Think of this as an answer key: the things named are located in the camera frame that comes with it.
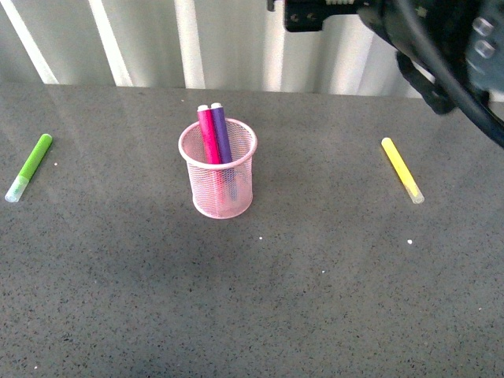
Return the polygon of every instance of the black cable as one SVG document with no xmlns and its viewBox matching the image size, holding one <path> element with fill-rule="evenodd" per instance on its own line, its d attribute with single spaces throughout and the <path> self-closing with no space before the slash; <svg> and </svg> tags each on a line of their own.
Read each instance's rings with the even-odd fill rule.
<svg viewBox="0 0 504 378">
<path fill-rule="evenodd" d="M 449 65 L 434 43 L 428 37 L 424 26 L 418 20 L 412 0 L 393 0 L 398 11 L 406 21 L 412 34 L 418 55 L 427 65 L 431 74 L 441 83 L 443 89 L 457 104 L 462 112 L 491 140 L 504 148 L 504 122 L 490 109 L 476 100 L 469 91 L 455 78 Z"/>
</svg>

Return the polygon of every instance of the purple marker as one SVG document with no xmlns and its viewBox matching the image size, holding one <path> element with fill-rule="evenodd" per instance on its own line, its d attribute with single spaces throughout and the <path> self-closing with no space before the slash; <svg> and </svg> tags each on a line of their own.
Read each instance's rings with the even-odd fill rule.
<svg viewBox="0 0 504 378">
<path fill-rule="evenodd" d="M 231 156 L 231 147 L 229 146 L 228 127 L 226 126 L 224 108 L 219 102 L 214 102 L 210 110 L 212 111 L 213 128 L 215 129 L 217 145 L 219 146 L 220 163 L 231 163 L 233 157 Z"/>
<path fill-rule="evenodd" d="M 226 125 L 226 117 L 224 116 L 224 108 L 219 102 L 214 102 L 210 106 L 212 112 L 213 128 L 217 138 L 217 145 L 219 146 L 219 157 L 222 164 L 231 163 L 233 157 L 231 154 L 231 147 L 229 145 L 228 126 Z M 224 179 L 229 185 L 231 198 L 237 199 L 237 190 L 235 183 L 235 171 L 233 169 L 224 170 Z"/>
</svg>

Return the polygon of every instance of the speckled gray surface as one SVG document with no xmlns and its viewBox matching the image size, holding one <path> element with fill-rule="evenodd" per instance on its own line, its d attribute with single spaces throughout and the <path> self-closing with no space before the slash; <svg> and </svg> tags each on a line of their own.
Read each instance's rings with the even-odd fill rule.
<svg viewBox="0 0 504 378">
<path fill-rule="evenodd" d="M 177 149 L 211 102 L 259 140 L 232 220 L 194 209 Z M 460 113 L 3 84 L 0 131 L 2 195 L 54 136 L 21 202 L 0 202 L 1 377 L 504 375 L 504 150 Z"/>
</svg>

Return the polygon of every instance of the pink mesh pen holder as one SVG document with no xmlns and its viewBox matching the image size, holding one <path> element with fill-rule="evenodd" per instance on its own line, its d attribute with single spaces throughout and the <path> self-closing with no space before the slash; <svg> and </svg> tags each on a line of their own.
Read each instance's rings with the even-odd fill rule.
<svg viewBox="0 0 504 378">
<path fill-rule="evenodd" d="M 232 162 L 206 164 L 199 122 L 186 128 L 179 138 L 179 151 L 187 162 L 192 201 L 211 218 L 233 218 L 252 203 L 252 156 L 258 138 L 243 122 L 226 118 Z"/>
</svg>

